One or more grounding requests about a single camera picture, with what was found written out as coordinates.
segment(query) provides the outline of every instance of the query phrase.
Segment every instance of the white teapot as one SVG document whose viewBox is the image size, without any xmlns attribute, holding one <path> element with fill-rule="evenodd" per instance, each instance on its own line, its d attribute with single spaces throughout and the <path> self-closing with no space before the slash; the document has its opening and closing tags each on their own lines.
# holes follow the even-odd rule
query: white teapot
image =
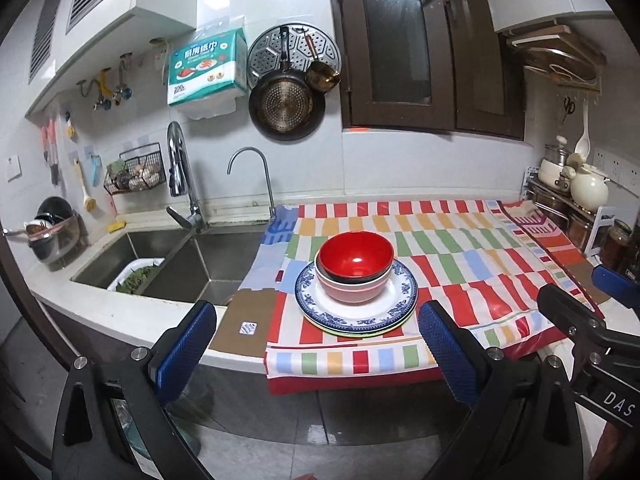
<svg viewBox="0 0 640 480">
<path fill-rule="evenodd" d="M 598 168 L 583 164 L 577 169 L 562 168 L 562 174 L 571 180 L 571 198 L 582 208 L 595 213 L 609 199 L 609 177 Z"/>
</svg>

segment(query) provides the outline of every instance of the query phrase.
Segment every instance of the cardboard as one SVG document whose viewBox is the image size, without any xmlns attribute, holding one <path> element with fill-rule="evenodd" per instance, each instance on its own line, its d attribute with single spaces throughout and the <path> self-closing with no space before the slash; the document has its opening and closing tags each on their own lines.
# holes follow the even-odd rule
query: cardboard
<svg viewBox="0 0 640 480">
<path fill-rule="evenodd" d="M 263 358 L 277 294 L 273 288 L 238 290 L 209 348 Z"/>
<path fill-rule="evenodd" d="M 605 301 L 610 300 L 610 296 L 593 285 L 591 281 L 593 266 L 587 260 L 583 260 L 577 264 L 567 265 L 566 270 L 596 304 L 601 305 Z"/>
</svg>

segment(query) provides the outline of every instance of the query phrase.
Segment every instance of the window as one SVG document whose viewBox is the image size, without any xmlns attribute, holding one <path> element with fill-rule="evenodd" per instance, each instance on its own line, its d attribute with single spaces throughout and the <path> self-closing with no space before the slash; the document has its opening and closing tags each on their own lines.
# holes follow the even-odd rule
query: window
<svg viewBox="0 0 640 480">
<path fill-rule="evenodd" d="M 345 126 L 523 137 L 522 66 L 507 66 L 487 0 L 333 0 L 333 9 Z"/>
</svg>

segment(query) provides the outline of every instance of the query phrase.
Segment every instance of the light switch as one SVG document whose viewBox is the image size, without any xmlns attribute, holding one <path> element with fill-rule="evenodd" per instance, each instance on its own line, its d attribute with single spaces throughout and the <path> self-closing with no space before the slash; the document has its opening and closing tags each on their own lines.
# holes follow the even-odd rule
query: light switch
<svg viewBox="0 0 640 480">
<path fill-rule="evenodd" d="M 9 155 L 6 160 L 4 174 L 6 175 L 7 182 L 21 176 L 22 170 L 20 169 L 20 158 L 18 158 L 17 155 Z"/>
</svg>

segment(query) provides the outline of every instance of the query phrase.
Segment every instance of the stainless steel sink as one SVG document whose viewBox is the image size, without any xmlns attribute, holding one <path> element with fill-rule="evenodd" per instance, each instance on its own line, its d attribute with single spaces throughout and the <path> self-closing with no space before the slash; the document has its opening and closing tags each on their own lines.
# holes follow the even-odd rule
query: stainless steel sink
<svg viewBox="0 0 640 480">
<path fill-rule="evenodd" d="M 265 227 L 215 227 L 191 235 L 137 293 L 162 300 L 226 304 L 251 268 Z"/>
<path fill-rule="evenodd" d="M 72 280 L 107 288 L 124 267 L 137 258 L 165 258 L 187 238 L 182 229 L 129 232 L 101 252 Z"/>
</svg>

